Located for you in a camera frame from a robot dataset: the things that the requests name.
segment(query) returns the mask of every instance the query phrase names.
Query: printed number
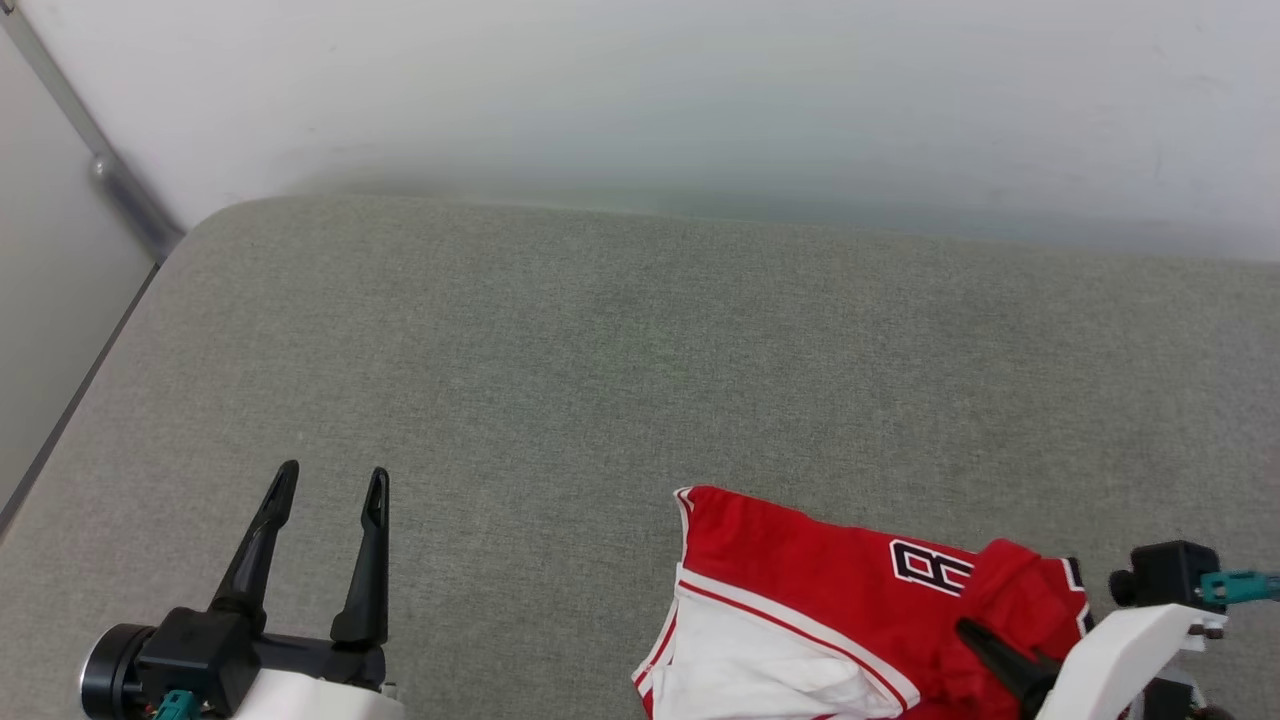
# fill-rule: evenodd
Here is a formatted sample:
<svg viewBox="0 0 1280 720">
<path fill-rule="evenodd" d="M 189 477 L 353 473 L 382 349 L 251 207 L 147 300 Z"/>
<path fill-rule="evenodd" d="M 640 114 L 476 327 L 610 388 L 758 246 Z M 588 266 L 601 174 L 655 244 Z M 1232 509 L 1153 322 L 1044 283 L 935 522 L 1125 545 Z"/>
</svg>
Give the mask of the printed number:
<svg viewBox="0 0 1280 720">
<path fill-rule="evenodd" d="M 906 541 L 892 541 L 888 548 L 893 556 L 893 577 L 950 596 L 960 597 L 965 580 L 973 574 L 973 565 L 964 560 Z"/>
</svg>

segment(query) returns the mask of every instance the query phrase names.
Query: red jersey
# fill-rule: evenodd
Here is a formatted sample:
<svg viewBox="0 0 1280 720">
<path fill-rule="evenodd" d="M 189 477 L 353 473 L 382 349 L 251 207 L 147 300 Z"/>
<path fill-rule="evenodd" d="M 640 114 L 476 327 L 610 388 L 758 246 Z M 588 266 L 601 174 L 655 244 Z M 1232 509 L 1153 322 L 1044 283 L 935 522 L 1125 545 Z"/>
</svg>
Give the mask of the red jersey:
<svg viewBox="0 0 1280 720">
<path fill-rule="evenodd" d="M 632 675 L 654 720 L 1015 720 L 956 620 L 1056 660 L 1091 623 L 1074 561 L 1009 541 L 972 553 L 705 486 L 676 500 L 676 598 Z"/>
</svg>

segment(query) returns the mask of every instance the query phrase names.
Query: white wall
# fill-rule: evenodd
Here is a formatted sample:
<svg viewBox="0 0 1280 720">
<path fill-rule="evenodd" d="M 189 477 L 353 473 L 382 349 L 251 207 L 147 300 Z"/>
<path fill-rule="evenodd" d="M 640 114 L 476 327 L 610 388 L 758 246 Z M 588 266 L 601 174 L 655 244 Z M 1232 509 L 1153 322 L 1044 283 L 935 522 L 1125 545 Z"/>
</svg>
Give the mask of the white wall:
<svg viewBox="0 0 1280 720">
<path fill-rule="evenodd" d="M 151 261 L 95 193 L 90 152 L 0 32 L 0 506 Z"/>
<path fill-rule="evenodd" d="M 186 224 L 312 190 L 1280 259 L 1280 3 L 22 0 Z"/>
</svg>

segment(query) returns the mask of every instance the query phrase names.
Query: red fabric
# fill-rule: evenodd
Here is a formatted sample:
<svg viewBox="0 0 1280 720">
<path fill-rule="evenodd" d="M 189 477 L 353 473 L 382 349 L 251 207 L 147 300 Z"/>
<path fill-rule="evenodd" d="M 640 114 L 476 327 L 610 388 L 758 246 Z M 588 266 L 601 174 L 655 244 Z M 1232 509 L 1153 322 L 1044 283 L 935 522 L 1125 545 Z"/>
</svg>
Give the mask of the red fabric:
<svg viewBox="0 0 1280 720">
<path fill-rule="evenodd" d="M 1061 660 L 1080 638 L 1087 598 L 1062 560 L 997 539 L 980 553 L 819 523 L 762 500 L 700 486 L 687 493 L 686 569 L 782 603 L 906 675 L 922 703 L 908 720 L 1015 720 L 1018 703 L 954 628 L 972 618 L 1028 656 Z M 900 578 L 891 543 L 923 578 Z M 931 583 L 922 557 L 941 553 Z M 948 588 L 957 591 L 951 594 Z"/>
</svg>

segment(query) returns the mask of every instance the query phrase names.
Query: sofa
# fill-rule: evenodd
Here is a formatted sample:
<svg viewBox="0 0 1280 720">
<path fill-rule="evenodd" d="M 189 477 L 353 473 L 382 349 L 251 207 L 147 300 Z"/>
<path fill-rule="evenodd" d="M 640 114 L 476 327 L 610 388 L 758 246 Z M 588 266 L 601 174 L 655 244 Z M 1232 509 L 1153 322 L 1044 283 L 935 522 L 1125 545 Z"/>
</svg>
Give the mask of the sofa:
<svg viewBox="0 0 1280 720">
<path fill-rule="evenodd" d="M 672 492 L 979 550 L 1280 566 L 1280 266 L 832 227 L 285 197 L 163 265 L 0 541 L 0 717 L 204 609 L 282 461 L 268 629 L 325 637 L 390 475 L 410 717 L 640 719 Z M 878 592 L 868 587 L 868 593 Z M 1280 607 L 1180 665 L 1280 717 Z"/>
</svg>

